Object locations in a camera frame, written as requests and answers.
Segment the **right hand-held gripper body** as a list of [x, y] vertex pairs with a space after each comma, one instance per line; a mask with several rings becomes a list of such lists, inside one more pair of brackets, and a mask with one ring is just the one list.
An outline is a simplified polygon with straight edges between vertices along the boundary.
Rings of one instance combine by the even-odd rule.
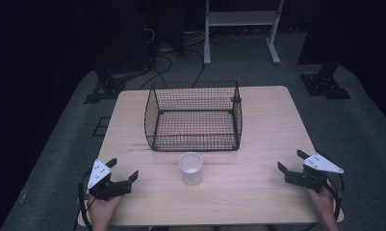
[[343, 174], [344, 170], [320, 153], [309, 155], [303, 161], [302, 172], [287, 170], [285, 182], [306, 189], [313, 189], [319, 193], [327, 183], [328, 173]]

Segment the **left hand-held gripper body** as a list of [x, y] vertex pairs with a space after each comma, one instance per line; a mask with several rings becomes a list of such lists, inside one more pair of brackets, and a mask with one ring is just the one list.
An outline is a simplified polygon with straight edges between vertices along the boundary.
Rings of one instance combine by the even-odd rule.
[[129, 180], [113, 182], [111, 176], [112, 169], [96, 159], [90, 172], [89, 193], [97, 199], [109, 200], [132, 191], [132, 183]]

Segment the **person's left hand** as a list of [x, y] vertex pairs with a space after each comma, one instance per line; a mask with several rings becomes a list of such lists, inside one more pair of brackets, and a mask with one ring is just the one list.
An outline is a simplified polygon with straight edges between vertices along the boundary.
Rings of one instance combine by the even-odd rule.
[[122, 196], [112, 197], [109, 200], [96, 199], [89, 196], [88, 211], [92, 231], [108, 231], [116, 209], [122, 201]]

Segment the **person's right hand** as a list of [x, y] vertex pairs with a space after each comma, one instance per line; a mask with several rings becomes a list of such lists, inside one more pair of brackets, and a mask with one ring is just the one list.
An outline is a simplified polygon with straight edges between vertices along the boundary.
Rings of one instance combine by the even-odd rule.
[[322, 225], [323, 231], [340, 231], [334, 216], [333, 200], [331, 193], [323, 188], [320, 192], [307, 189], [306, 193], [311, 201], [312, 208]]

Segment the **white cup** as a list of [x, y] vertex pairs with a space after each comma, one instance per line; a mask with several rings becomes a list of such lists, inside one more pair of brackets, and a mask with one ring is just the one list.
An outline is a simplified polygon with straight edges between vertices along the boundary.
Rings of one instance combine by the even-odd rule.
[[182, 172], [182, 179], [186, 185], [194, 186], [201, 182], [203, 160], [195, 152], [186, 152], [179, 159], [179, 168]]

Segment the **black stand base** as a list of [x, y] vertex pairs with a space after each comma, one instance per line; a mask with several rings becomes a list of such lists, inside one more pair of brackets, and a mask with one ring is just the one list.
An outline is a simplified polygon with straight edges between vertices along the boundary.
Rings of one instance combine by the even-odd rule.
[[124, 91], [126, 83], [133, 78], [130, 72], [121, 68], [96, 69], [97, 82], [92, 93], [88, 94], [85, 104], [96, 104], [101, 100], [117, 99]]
[[318, 73], [301, 74], [300, 79], [311, 96], [326, 99], [350, 99], [349, 94], [334, 79], [336, 64], [324, 64]]

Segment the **white metal stand frame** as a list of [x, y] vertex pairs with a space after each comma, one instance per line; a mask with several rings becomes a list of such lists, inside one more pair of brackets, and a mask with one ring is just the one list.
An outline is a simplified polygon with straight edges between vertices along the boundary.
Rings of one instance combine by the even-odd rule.
[[210, 29], [214, 27], [233, 26], [271, 26], [270, 36], [266, 38], [272, 62], [281, 64], [281, 60], [274, 46], [274, 41], [280, 22], [285, 0], [278, 0], [277, 8], [273, 11], [252, 12], [211, 12], [210, 0], [206, 0], [203, 63], [211, 63]]

